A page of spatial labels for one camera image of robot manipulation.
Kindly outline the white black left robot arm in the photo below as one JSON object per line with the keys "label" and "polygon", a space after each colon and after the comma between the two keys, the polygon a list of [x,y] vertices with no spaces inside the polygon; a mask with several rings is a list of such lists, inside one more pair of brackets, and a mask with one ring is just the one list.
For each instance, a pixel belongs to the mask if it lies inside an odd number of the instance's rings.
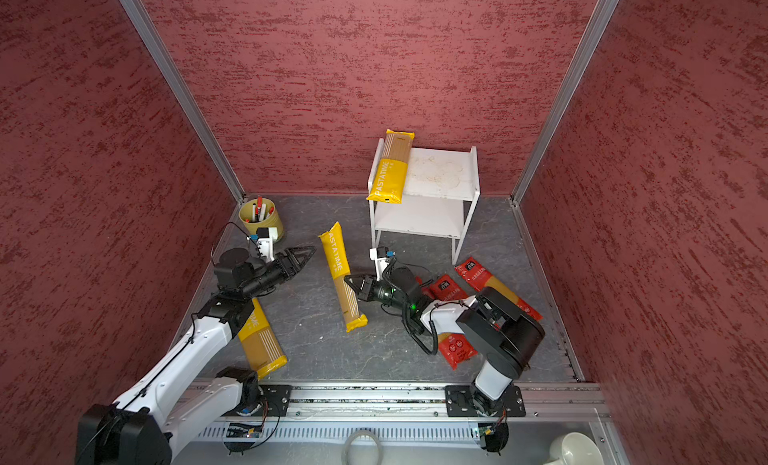
{"label": "white black left robot arm", "polygon": [[169,464],[210,423],[227,412],[265,419],[269,402],[254,371],[229,367],[194,399],[177,403],[198,374],[245,327],[255,299],[296,276],[312,245],[289,247],[266,260],[246,248],[213,263],[217,291],[192,314],[180,341],[135,385],[79,420],[78,464]]}

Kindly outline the red pasta bag left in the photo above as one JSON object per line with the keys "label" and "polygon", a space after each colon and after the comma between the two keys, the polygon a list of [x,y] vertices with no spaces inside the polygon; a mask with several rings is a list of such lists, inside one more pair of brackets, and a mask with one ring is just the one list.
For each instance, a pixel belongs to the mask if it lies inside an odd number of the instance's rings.
{"label": "red pasta bag left", "polygon": [[457,324],[471,297],[447,274],[428,286],[427,297],[430,302],[420,321],[428,332],[436,332],[438,350],[455,370],[459,363],[477,354]]}

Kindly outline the white two-tier shelf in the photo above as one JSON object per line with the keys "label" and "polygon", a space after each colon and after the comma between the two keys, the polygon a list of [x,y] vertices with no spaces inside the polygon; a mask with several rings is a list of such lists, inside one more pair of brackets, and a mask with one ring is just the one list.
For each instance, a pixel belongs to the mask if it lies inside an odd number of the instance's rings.
{"label": "white two-tier shelf", "polygon": [[478,149],[414,148],[400,204],[369,203],[371,246],[384,232],[448,238],[459,261],[481,195]]}

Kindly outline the red pasta bag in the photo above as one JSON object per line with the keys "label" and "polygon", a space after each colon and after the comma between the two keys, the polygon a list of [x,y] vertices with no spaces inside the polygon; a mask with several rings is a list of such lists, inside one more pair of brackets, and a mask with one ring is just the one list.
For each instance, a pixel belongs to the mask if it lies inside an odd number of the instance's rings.
{"label": "red pasta bag", "polygon": [[455,267],[458,275],[476,291],[491,287],[514,303],[518,308],[526,312],[537,321],[542,320],[542,315],[531,307],[524,299],[503,284],[486,267],[473,257],[469,257],[463,263]]}
{"label": "red pasta bag", "polygon": [[436,332],[438,350],[455,370],[459,363],[477,354],[457,324],[471,297],[447,274],[428,286],[427,297],[430,302],[420,321],[428,332]]}

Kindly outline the yellow chopstick holder cup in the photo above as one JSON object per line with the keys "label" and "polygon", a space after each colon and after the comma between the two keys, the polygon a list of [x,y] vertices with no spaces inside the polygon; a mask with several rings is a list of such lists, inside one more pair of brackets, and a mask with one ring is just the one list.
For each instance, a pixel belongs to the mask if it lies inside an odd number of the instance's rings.
{"label": "yellow chopstick holder cup", "polygon": [[268,198],[258,197],[245,202],[240,206],[238,216],[251,234],[256,234],[259,228],[274,227],[278,241],[284,236],[284,225],[277,207]]}

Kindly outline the yellow pasta bag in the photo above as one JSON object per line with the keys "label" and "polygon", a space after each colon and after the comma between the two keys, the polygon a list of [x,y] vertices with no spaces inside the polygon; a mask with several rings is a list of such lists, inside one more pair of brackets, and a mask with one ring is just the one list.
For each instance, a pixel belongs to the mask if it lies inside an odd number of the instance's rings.
{"label": "yellow pasta bag", "polygon": [[253,311],[238,332],[239,341],[250,368],[263,380],[288,362],[257,298],[252,299]]}
{"label": "yellow pasta bag", "polygon": [[346,248],[343,239],[342,227],[336,222],[329,231],[319,236],[329,266],[331,278],[334,282],[339,299],[346,332],[365,327],[368,319],[360,312],[357,295],[344,281],[351,273]]}
{"label": "yellow pasta bag", "polygon": [[368,201],[402,203],[414,139],[413,132],[386,131]]}

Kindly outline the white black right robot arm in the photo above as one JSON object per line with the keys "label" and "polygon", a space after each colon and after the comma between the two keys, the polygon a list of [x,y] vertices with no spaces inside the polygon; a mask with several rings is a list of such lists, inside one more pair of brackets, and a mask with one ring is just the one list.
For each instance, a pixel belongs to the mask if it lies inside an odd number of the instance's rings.
{"label": "white black right robot arm", "polygon": [[461,335],[483,357],[469,391],[486,416],[498,414],[507,389],[545,337],[539,321],[491,287],[466,299],[432,299],[409,268],[392,265],[379,276],[347,275],[344,283],[357,299],[395,309],[406,333],[429,355],[438,353],[441,334]]}

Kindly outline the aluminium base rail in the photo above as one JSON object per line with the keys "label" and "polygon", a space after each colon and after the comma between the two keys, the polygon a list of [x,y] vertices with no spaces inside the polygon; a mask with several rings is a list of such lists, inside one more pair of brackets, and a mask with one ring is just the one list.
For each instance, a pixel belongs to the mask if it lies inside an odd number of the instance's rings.
{"label": "aluminium base rail", "polygon": [[341,444],[365,430],[383,445],[475,448],[495,423],[511,439],[579,431],[603,445],[611,417],[600,387],[585,383],[511,386],[505,415],[481,415],[469,388],[436,382],[267,382],[266,418],[226,413],[194,437],[196,443],[243,447],[276,443]]}

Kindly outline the white round object corner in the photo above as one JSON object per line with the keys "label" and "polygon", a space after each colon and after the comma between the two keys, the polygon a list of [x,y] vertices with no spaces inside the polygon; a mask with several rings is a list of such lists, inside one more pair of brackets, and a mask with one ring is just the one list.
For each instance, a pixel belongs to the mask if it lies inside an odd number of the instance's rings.
{"label": "white round object corner", "polygon": [[587,435],[571,432],[556,438],[550,445],[545,465],[603,465],[604,459],[596,443]]}

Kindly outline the red pasta bag right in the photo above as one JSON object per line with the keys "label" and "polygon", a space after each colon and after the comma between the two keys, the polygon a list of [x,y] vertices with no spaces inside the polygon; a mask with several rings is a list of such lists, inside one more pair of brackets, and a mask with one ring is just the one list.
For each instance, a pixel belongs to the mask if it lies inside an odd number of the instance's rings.
{"label": "red pasta bag right", "polygon": [[486,267],[473,257],[469,257],[463,263],[455,267],[458,275],[476,291],[491,287],[514,303],[518,308],[526,312],[537,321],[542,320],[542,315],[531,307],[524,299],[503,284]]}

